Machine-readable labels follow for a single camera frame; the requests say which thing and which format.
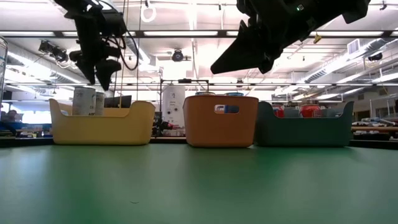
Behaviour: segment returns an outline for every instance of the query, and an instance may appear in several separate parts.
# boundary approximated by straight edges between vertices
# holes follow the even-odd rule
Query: white container
[[[76,87],[73,92],[72,115],[94,116],[96,94],[95,89]]]
[[[163,108],[162,116],[164,121],[173,125],[178,125],[180,128],[184,124],[183,105],[185,100],[185,86],[169,85],[163,91]]]
[[[104,116],[105,94],[96,93],[95,116]]]

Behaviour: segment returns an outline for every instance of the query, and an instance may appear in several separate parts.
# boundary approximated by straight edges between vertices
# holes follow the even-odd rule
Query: green table
[[[0,149],[0,223],[396,223],[398,152]]]

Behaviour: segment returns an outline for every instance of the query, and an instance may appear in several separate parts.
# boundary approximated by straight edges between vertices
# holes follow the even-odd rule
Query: red object
[[[272,108],[274,109],[274,114],[278,118],[284,118],[285,117],[285,110],[282,105],[272,105]]]
[[[300,116],[302,118],[321,118],[322,111],[319,105],[303,105],[300,108]]]

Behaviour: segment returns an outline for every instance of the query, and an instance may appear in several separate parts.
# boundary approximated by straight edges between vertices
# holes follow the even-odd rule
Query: camera
[[[172,56],[173,62],[181,62],[184,59],[184,54],[179,49],[174,50],[174,54]]]

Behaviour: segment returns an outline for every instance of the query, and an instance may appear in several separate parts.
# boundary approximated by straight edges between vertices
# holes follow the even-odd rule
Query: black robotic arm
[[[283,49],[305,40],[339,15],[346,23],[366,16],[370,0],[238,0],[250,18],[240,23],[238,38],[211,66],[214,74],[258,68],[268,72]]]
[[[108,90],[111,75],[121,70],[121,64],[115,59],[109,59],[109,56],[121,57],[121,50],[126,48],[123,39],[125,33],[136,45],[131,34],[127,31],[123,14],[106,1],[54,1],[68,11],[65,14],[66,18],[75,21],[78,34],[77,43],[81,50],[71,52],[70,59],[76,62],[77,67],[91,84],[95,84],[96,76],[104,90]],[[119,45],[118,38],[122,40],[122,46]],[[114,43],[117,47],[112,47],[109,42]],[[137,64],[134,68],[129,68],[127,65],[126,67],[130,70],[136,69],[138,58],[139,56],[137,56]]]

